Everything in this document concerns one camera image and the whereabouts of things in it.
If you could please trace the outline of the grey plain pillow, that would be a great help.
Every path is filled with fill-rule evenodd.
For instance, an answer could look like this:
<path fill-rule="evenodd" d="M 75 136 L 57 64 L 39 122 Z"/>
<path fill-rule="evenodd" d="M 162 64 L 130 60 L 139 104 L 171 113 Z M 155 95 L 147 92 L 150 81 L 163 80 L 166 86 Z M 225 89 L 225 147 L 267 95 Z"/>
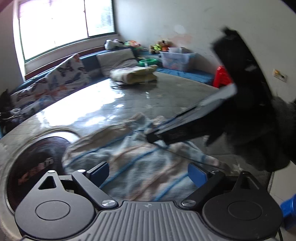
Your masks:
<path fill-rule="evenodd" d="M 113 69 L 138 65 L 138 61 L 130 48 L 98 54 L 96 57 L 100 64 L 101 73 L 105 77 L 109 77 L 110 71 Z"/>

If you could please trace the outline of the blue striped knit garment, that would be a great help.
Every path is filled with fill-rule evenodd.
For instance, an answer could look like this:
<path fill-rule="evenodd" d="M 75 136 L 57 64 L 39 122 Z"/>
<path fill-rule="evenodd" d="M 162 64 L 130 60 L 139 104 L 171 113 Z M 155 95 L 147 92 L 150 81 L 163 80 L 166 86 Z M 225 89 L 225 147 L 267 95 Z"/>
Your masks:
<path fill-rule="evenodd" d="M 188 176 L 191 162 L 229 174 L 224 162 L 203 153 L 192 142 L 153 144 L 146 133 L 164 121 L 138 113 L 77 140 L 62 158 L 67 174 L 89 170 L 101 162 L 109 164 L 109 176 L 100 188 L 115 200 L 180 202 L 196 190 Z"/>

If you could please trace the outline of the clear plastic storage box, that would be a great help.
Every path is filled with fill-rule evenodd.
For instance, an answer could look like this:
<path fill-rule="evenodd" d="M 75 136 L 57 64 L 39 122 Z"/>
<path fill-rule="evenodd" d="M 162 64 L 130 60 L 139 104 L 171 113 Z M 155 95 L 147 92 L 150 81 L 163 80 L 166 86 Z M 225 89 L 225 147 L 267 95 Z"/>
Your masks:
<path fill-rule="evenodd" d="M 175 52 L 160 52 L 163 68 L 188 72 L 193 68 L 196 53 L 183 53 L 182 50 Z"/>

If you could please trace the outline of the white wall socket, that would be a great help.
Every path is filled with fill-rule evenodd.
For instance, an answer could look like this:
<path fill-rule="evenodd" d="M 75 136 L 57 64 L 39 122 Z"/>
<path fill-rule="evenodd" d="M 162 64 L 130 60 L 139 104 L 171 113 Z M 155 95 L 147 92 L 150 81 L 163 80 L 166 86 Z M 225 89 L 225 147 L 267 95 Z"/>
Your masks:
<path fill-rule="evenodd" d="M 283 82 L 287 82 L 287 75 L 285 75 L 284 73 L 280 72 L 277 69 L 273 69 L 273 77 L 275 77 Z"/>

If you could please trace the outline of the colourful plush toys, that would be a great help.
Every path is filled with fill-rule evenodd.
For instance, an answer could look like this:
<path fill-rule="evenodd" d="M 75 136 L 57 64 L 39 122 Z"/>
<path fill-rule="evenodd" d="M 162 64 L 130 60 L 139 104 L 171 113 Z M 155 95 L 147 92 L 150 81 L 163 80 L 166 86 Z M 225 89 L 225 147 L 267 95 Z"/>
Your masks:
<path fill-rule="evenodd" d="M 149 46 L 150 54 L 159 54 L 161 52 L 168 52 L 170 47 L 173 47 L 173 43 L 167 40 L 158 41 L 154 45 Z"/>

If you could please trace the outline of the round induction cooktop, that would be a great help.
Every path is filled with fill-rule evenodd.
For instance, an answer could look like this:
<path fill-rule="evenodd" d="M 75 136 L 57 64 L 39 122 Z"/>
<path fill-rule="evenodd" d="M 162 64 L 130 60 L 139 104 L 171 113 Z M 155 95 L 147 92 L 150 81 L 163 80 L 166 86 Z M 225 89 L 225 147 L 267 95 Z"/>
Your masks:
<path fill-rule="evenodd" d="M 22 238 L 14 219 L 15 209 L 47 171 L 65 173 L 63 154 L 78 139 L 78 134 L 63 128 L 28 138 L 1 139 L 1 240 Z"/>

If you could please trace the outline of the blue sofa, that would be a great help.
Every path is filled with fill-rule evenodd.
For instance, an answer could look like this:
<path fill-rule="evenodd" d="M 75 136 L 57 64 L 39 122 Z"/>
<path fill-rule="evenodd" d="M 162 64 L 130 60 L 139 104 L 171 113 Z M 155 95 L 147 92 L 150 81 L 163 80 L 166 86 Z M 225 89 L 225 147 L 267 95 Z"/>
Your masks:
<path fill-rule="evenodd" d="M 154 72 L 158 71 L 212 85 L 214 75 L 192 69 L 194 61 L 193 52 L 161 52 L 153 58 L 138 56 L 131 47 L 84 57 L 73 54 L 13 92 L 1 94 L 1 135 L 64 97 L 107 78 L 123 85 L 134 85 L 156 80 Z"/>

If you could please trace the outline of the red plastic stool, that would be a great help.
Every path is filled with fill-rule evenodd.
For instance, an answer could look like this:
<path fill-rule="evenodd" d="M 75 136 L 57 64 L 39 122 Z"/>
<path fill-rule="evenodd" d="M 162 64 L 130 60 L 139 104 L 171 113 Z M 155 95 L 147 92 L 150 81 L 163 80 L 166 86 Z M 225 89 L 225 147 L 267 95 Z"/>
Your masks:
<path fill-rule="evenodd" d="M 233 81 L 224 66 L 219 66 L 213 80 L 213 87 L 221 88 L 232 84 Z"/>

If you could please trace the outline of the long butterfly cushion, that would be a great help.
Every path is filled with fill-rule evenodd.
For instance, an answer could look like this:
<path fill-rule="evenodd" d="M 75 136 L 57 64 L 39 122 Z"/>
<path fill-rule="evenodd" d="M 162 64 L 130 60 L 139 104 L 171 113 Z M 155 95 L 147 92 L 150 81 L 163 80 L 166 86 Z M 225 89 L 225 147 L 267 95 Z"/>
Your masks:
<path fill-rule="evenodd" d="M 23 118 L 29 118 L 54 103 L 46 77 L 37 80 L 25 89 L 13 93 L 11 100 L 13 106 L 20 109 Z"/>

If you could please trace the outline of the white plush toy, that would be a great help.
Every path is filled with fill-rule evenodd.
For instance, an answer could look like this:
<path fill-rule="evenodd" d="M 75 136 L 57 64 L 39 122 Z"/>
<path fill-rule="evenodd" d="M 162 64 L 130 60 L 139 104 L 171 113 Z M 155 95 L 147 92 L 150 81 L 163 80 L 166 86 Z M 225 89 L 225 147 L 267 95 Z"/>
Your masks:
<path fill-rule="evenodd" d="M 106 40 L 104 47 L 106 50 L 113 50 L 117 48 L 122 48 L 124 46 L 124 42 L 120 41 L 119 39 L 108 39 Z"/>

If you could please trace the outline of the black bag on sofa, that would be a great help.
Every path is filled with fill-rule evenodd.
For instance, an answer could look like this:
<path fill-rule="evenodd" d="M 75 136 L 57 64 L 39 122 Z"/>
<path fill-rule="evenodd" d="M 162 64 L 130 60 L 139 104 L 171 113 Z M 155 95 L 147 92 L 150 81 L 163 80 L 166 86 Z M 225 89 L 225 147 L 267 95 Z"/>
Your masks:
<path fill-rule="evenodd" d="M 1 132 L 4 136 L 19 124 L 19 119 L 11 113 L 12 110 L 11 96 L 5 90 L 1 94 Z"/>

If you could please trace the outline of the large butterfly pillow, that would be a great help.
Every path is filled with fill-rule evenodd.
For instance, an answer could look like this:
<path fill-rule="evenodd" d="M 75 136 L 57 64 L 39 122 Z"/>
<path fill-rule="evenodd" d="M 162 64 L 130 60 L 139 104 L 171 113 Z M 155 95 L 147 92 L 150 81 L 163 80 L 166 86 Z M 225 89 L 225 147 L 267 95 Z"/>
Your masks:
<path fill-rule="evenodd" d="M 91 77 L 79 57 L 79 54 L 72 55 L 45 76 L 49 93 L 55 101 L 91 84 Z"/>

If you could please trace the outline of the green bowl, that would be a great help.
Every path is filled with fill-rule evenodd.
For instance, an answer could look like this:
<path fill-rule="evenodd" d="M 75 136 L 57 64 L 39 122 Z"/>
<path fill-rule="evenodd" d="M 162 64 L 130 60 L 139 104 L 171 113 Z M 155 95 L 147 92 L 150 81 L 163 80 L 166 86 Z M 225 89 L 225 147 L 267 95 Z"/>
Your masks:
<path fill-rule="evenodd" d="M 150 65 L 158 65 L 158 62 L 158 59 L 155 58 L 140 59 L 140 61 L 138 62 L 138 66 L 146 67 Z"/>

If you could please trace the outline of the grey star quilted table cover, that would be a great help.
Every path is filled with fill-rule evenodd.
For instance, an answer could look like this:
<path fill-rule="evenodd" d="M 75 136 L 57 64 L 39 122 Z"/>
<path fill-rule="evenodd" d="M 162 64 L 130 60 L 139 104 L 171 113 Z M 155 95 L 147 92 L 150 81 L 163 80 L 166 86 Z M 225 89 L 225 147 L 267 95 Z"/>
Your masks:
<path fill-rule="evenodd" d="M 136 113 L 171 117 L 216 89 L 192 80 L 158 73 L 156 82 L 117 87 L 110 79 L 79 90 L 31 116 L 1 139 L 1 240 L 30 240 L 15 222 L 8 178 L 23 151 L 51 138 L 74 142 L 91 132 L 119 123 Z M 99 209 L 91 200 L 69 194 L 92 206 L 82 228 L 63 240 L 221 240 L 194 211 L 175 202 L 124 201 Z"/>

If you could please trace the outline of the window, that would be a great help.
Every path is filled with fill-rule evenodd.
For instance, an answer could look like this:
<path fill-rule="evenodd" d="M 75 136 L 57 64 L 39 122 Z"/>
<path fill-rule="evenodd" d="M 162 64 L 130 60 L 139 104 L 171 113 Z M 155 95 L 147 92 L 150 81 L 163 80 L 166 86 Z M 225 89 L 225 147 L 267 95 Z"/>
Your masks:
<path fill-rule="evenodd" d="M 115 33 L 112 1 L 19 1 L 18 22 L 26 62 L 59 47 Z"/>

